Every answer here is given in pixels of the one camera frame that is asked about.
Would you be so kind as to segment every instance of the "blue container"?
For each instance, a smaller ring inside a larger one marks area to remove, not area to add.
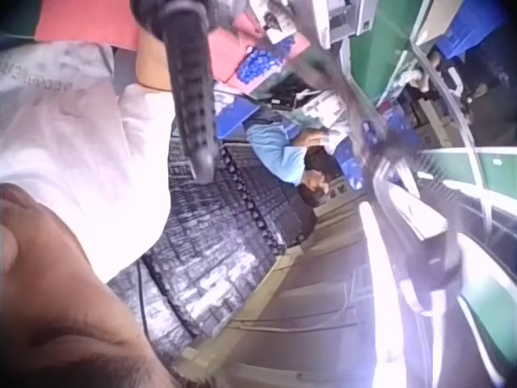
[[[478,45],[503,25],[507,14],[498,0],[464,0],[448,31],[436,45],[447,58]]]

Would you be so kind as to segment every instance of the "person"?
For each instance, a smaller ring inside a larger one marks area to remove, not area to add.
[[[260,108],[243,127],[263,165],[280,180],[297,186],[304,201],[316,207],[328,193],[329,184],[323,173],[310,168],[306,156],[310,147],[326,143],[328,131],[303,128],[290,139],[282,116],[266,108]]]
[[[137,69],[147,87],[121,96],[110,46],[0,53],[2,386],[197,386],[170,374],[106,285],[170,211],[174,104],[149,40]]]
[[[437,49],[433,49],[429,54],[429,62],[432,67],[439,72],[441,78],[445,82],[452,98],[457,102],[461,112],[469,124],[473,122],[473,113],[470,104],[473,97],[465,90],[462,74],[465,66],[458,58],[453,60],[443,59]],[[440,100],[440,94],[433,85],[430,84],[429,74],[423,73],[421,70],[415,70],[417,76],[411,79],[407,85],[407,91],[412,99],[419,100]],[[486,93],[486,85],[481,84],[474,93],[474,98]]]

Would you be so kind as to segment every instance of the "white fabric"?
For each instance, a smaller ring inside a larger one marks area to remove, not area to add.
[[[170,212],[170,93],[117,98],[109,46],[0,54],[0,182],[51,209],[109,281],[158,240]]]

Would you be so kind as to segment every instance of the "dark hair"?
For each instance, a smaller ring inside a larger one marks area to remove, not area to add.
[[[322,188],[318,188],[316,190],[311,190],[304,184],[298,186],[298,193],[301,196],[301,199],[310,206],[311,208],[316,208],[322,203],[323,197],[325,197],[325,192]]]
[[[92,356],[33,370],[2,368],[7,383],[2,385],[9,388],[137,388],[151,381],[144,361],[123,357]],[[176,386],[172,378],[170,386]]]
[[[314,163],[314,160],[311,155],[316,154],[318,151],[324,150],[324,148],[320,145],[309,147],[308,152],[305,154],[305,170],[318,170],[318,166]],[[323,198],[325,197],[325,192],[322,188],[318,188],[316,190],[311,190],[304,184],[300,184],[298,186],[298,193],[301,196],[301,199],[310,206],[311,208],[318,207]]]

